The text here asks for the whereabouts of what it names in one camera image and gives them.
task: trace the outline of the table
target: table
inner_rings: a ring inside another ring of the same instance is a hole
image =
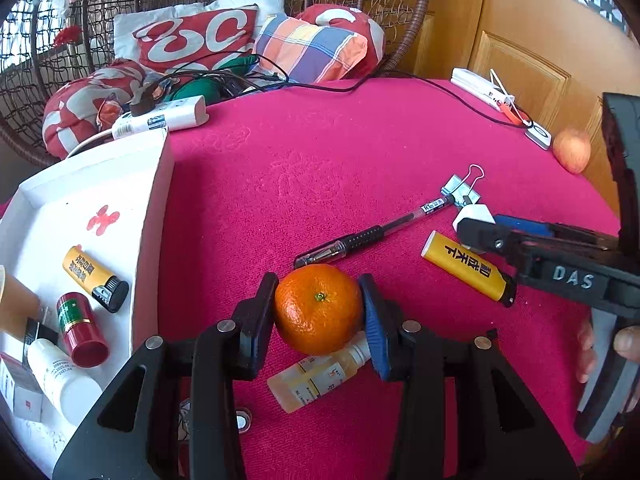
[[[171,139],[158,305],[160,333],[169,340],[228,317],[265,272],[285,276],[296,254],[432,200],[471,163],[484,167],[476,190],[494,214],[608,234],[619,228],[587,180],[567,173],[550,152],[419,80],[371,80],[351,94],[283,89],[209,113],[205,126]],[[423,260],[433,229],[454,238],[455,215],[444,210],[337,265],[354,277],[371,272],[387,298],[441,336],[470,340],[497,328],[508,361],[581,460],[586,444],[572,427],[582,391],[575,335],[588,309],[524,286],[506,309]],[[300,358],[274,330],[260,376],[235,384],[236,405],[254,416],[241,436],[248,478],[384,478],[401,385],[381,382],[367,364],[287,415],[266,380]]]

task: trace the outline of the cushion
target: cushion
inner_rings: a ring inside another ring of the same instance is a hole
[[[267,19],[255,42],[254,52],[263,72],[278,73],[277,63],[298,83],[341,79],[367,53],[367,38],[337,27],[318,27],[276,14]]]
[[[315,4],[305,9],[297,19],[314,25],[330,25],[357,32],[367,38],[367,55],[349,72],[349,77],[363,78],[378,65],[385,53],[385,33],[367,14],[354,7]]]
[[[114,20],[114,49],[116,56],[156,72],[211,70],[242,55],[228,51],[251,52],[257,12],[257,6],[206,11],[194,4],[120,14]]]
[[[249,5],[258,6],[258,16],[252,38],[257,38],[269,14],[284,13],[284,0],[216,0],[206,6],[206,10],[235,9]]]
[[[44,108],[42,138],[51,155],[65,158],[83,140],[98,132],[100,105],[114,93],[128,102],[145,79],[145,70],[135,61],[117,59],[90,76],[64,85]]]

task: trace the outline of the red pillow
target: red pillow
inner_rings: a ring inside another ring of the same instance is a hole
[[[51,155],[65,158],[83,140],[95,135],[98,109],[111,93],[126,103],[142,86],[145,69],[135,61],[117,59],[84,79],[64,85],[44,108],[42,138]]]
[[[220,51],[241,51],[251,54],[257,6],[239,9],[210,10],[170,18],[145,25],[134,31],[140,49],[140,64],[156,72],[183,68],[212,70],[238,57],[238,54],[217,54]]]
[[[331,4],[315,4],[296,16],[320,27],[331,26],[357,32],[367,38],[367,55],[345,77],[363,78],[378,65],[385,53],[385,32],[367,14],[353,7]]]

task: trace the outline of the white cable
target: white cable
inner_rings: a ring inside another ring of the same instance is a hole
[[[82,148],[84,148],[86,145],[88,145],[91,142],[94,142],[94,140],[98,140],[98,139],[101,139],[103,137],[109,137],[110,135],[111,135],[111,129],[109,128],[108,130],[104,130],[103,132],[100,132],[99,134],[95,134],[94,136],[89,137],[87,140],[83,140],[74,149],[72,149],[65,158],[69,158],[70,156],[74,156],[77,152],[82,150]]]

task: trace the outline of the human hand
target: human hand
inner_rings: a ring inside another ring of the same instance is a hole
[[[578,342],[580,343],[580,356],[576,375],[578,381],[585,383],[589,380],[589,375],[593,373],[597,361],[596,352],[593,349],[593,327],[588,320],[585,320],[580,326]],[[640,326],[630,326],[618,332],[613,340],[613,348],[622,357],[640,363]],[[638,403],[638,397],[640,397],[640,384],[629,404],[629,410],[632,410]]]

